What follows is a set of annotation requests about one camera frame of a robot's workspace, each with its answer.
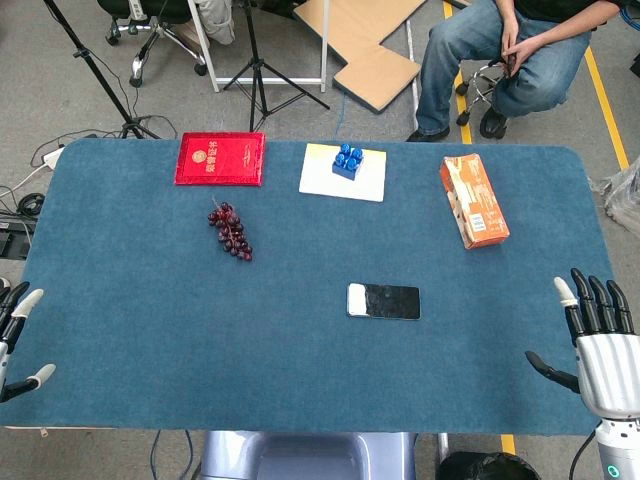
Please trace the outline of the red certificate book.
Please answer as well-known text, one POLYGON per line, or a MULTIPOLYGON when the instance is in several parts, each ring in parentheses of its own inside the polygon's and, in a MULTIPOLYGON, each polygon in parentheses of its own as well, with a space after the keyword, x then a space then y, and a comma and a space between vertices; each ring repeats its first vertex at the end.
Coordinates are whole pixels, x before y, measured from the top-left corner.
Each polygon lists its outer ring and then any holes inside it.
POLYGON ((174 183, 261 186, 265 151, 262 132, 184 133, 174 183))

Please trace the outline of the clear plastic bag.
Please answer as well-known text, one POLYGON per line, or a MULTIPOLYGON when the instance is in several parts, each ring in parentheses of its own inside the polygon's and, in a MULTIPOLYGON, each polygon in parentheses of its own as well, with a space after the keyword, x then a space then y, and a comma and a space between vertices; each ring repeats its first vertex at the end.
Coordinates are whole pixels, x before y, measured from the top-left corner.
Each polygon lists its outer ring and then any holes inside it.
POLYGON ((640 155, 626 169, 589 180, 603 202, 605 214, 640 240, 640 155))

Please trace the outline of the black office chair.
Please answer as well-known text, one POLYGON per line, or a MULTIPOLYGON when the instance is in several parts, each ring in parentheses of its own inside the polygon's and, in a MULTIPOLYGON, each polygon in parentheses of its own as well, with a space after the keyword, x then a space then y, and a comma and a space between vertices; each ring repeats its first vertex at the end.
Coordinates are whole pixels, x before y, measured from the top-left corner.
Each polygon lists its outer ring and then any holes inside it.
POLYGON ((97 0, 98 5, 110 15, 111 24, 105 37, 106 42, 115 46, 122 34, 131 36, 141 32, 149 34, 133 59, 129 84, 139 88, 143 83, 143 70, 150 51, 160 38, 168 38, 189 54, 195 61, 194 71, 205 76, 207 62, 200 50, 190 47, 181 38, 176 28, 187 24, 192 18, 188 0, 97 0))

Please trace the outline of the brown cardboard sheet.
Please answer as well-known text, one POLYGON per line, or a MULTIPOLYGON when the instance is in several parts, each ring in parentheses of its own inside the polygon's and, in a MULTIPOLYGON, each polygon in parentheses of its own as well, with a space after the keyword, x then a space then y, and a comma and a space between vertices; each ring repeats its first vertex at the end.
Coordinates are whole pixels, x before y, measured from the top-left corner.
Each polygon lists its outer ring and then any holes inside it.
POLYGON ((345 63, 333 77, 380 113, 412 82, 420 65, 383 46, 426 0, 329 0, 328 47, 345 63))

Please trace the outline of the orange carton box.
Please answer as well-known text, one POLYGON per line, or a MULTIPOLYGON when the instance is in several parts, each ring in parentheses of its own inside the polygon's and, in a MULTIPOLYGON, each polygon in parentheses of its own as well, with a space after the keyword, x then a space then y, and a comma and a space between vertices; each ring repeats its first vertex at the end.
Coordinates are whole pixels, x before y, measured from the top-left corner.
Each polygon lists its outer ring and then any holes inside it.
POLYGON ((440 177, 466 249, 497 245, 510 236, 479 154, 445 156, 440 177))

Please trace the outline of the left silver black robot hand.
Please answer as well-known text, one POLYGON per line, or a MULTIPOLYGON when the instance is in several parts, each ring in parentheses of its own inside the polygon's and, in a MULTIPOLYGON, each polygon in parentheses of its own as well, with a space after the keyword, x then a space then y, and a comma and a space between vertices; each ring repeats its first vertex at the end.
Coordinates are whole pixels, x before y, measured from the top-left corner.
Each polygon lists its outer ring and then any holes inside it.
POLYGON ((22 381, 7 383, 9 363, 20 335, 31 311, 44 295, 42 289, 35 289, 23 298, 29 287, 29 282, 14 287, 4 282, 0 288, 0 404, 38 390, 56 370, 55 364, 46 364, 22 381))

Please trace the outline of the seated person in jeans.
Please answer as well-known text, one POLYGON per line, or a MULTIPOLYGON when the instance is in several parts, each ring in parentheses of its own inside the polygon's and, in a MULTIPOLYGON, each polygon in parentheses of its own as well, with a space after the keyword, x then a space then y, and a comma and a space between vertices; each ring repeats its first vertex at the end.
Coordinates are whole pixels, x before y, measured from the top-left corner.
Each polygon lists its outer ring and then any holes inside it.
POLYGON ((505 71, 481 119, 500 139, 507 122, 564 103, 594 31, 632 0, 473 0, 429 32, 411 142, 450 131, 450 100, 464 61, 498 61, 505 71))

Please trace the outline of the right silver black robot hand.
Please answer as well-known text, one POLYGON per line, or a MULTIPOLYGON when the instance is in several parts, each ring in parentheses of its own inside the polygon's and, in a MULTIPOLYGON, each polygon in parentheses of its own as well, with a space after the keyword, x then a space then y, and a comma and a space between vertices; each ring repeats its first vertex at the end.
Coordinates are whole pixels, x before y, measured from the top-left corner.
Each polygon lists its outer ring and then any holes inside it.
POLYGON ((619 285, 570 271, 570 288, 561 278, 554 286, 564 308, 575 350, 577 373, 545 363, 533 351, 525 356, 546 379, 581 396, 594 415, 614 421, 640 419, 640 334, 635 332, 628 300, 619 285))

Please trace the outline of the blue table mat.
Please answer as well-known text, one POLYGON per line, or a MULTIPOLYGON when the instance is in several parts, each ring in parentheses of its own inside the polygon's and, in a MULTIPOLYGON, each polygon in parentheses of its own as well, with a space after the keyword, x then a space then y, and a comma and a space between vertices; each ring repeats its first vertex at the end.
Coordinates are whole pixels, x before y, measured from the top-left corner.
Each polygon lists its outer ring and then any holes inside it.
POLYGON ((272 141, 262 186, 178 186, 179 143, 64 150, 23 277, 44 291, 8 376, 54 375, 0 426, 587 433, 553 285, 611 277, 583 162, 557 146, 479 145, 510 231, 468 250, 439 168, 456 144, 391 143, 384 200, 305 195, 306 146, 272 141), (253 260, 208 224, 231 204, 253 260), (350 283, 417 287, 419 320, 354 317, 350 283))

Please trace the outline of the black light stand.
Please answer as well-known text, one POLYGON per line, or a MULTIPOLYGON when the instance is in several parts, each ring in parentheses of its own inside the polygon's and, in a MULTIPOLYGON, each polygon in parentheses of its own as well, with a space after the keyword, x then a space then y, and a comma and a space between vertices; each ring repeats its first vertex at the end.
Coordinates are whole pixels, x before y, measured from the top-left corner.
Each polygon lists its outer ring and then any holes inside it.
POLYGON ((132 134, 137 139, 151 138, 159 139, 159 136, 150 131, 148 128, 140 123, 138 118, 131 116, 131 106, 129 103, 122 104, 120 98, 116 92, 112 89, 108 80, 103 75, 102 71, 94 61, 93 52, 88 49, 82 41, 79 39, 73 28, 70 26, 54 0, 43 0, 44 5, 49 11, 52 18, 58 23, 65 31, 76 50, 73 53, 74 58, 79 58, 85 62, 90 69, 96 80, 99 82, 105 94, 108 96, 111 103, 114 105, 120 116, 122 117, 122 126, 120 129, 120 138, 125 139, 132 134))

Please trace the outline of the black tripod stand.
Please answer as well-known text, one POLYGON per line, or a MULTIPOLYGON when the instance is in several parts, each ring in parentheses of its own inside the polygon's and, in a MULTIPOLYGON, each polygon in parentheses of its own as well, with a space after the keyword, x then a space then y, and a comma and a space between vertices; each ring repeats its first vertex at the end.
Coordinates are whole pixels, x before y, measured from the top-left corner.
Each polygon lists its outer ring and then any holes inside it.
POLYGON ((304 88, 301 84, 287 77, 280 71, 267 63, 258 52, 257 38, 255 34, 252 1, 242 0, 242 10, 247 22, 249 33, 251 57, 248 63, 234 77, 232 77, 222 88, 223 91, 231 87, 237 87, 242 94, 250 101, 249 131, 259 130, 268 117, 278 113, 284 108, 292 105, 298 100, 309 98, 326 110, 330 106, 304 88), (266 99, 265 85, 267 80, 276 80, 296 90, 296 94, 278 105, 270 108, 266 99))

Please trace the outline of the purple plastic grape bunch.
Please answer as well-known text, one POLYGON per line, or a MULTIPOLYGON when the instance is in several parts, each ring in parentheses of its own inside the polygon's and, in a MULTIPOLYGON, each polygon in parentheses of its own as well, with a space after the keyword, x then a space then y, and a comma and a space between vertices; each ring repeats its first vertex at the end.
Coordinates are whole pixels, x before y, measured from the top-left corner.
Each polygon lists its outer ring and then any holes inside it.
POLYGON ((209 226, 217 230, 218 243, 230 256, 251 262, 253 248, 235 208, 227 202, 217 202, 215 198, 212 203, 213 210, 208 214, 207 220, 209 226))

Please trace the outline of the lavender robot base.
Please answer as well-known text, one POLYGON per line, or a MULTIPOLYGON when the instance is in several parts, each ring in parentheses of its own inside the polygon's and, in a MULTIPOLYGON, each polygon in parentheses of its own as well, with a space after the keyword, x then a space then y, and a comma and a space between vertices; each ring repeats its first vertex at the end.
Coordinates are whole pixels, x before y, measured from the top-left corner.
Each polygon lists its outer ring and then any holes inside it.
POLYGON ((415 480, 415 433, 209 431, 192 480, 415 480))

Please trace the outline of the blue toy building block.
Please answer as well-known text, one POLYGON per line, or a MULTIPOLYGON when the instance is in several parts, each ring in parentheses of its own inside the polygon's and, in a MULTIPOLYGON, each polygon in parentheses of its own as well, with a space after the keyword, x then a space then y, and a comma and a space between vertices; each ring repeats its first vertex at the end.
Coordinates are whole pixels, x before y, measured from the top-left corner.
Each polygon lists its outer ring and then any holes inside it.
POLYGON ((354 181, 364 159, 361 148, 344 143, 332 163, 332 172, 338 176, 354 181))

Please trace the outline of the chrome wheeled stool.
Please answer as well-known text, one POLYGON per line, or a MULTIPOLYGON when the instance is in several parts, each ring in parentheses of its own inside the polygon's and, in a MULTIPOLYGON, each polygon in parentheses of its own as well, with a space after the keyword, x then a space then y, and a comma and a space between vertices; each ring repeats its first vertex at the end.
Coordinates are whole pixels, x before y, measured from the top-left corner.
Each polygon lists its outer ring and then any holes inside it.
POLYGON ((506 67, 504 66, 504 60, 497 59, 483 65, 468 78, 462 80, 455 88, 457 98, 463 99, 468 93, 474 94, 474 97, 458 115, 456 119, 458 126, 466 126, 468 124, 471 111, 476 104, 480 102, 486 105, 491 104, 491 95, 496 85, 505 76, 505 73, 506 67))

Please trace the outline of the black smartphone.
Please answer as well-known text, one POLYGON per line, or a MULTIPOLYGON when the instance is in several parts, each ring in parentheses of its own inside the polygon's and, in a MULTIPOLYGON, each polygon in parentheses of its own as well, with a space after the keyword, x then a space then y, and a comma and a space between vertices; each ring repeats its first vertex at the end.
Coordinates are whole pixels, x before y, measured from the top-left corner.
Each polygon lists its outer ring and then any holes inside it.
POLYGON ((409 286, 350 283, 347 313, 354 317, 419 320, 420 290, 409 286))

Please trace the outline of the black trash bin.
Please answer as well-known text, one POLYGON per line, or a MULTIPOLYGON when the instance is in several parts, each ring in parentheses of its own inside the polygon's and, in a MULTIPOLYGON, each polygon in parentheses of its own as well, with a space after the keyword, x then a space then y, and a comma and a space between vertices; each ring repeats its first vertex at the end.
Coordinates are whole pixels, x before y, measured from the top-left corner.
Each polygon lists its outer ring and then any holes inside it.
POLYGON ((436 480, 541 480, 519 456, 504 452, 454 452, 436 470, 436 480))

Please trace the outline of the white paper sheet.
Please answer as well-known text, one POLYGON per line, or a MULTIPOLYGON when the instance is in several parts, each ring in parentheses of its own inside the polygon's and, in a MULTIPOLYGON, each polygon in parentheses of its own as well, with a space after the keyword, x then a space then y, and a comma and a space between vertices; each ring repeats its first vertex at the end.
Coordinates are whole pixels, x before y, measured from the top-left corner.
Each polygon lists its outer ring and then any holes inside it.
POLYGON ((354 171, 340 169, 335 160, 337 145, 308 143, 305 149, 299 192, 370 202, 382 202, 385 192, 387 154, 363 150, 363 160, 354 171))

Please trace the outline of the black floor equipment box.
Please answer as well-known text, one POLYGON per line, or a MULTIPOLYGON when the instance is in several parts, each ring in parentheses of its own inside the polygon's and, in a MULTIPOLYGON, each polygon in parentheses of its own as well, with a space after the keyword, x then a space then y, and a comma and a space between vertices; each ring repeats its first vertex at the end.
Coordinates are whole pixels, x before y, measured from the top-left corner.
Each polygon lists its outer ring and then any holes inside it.
POLYGON ((36 223, 0 216, 0 259, 26 260, 36 223))

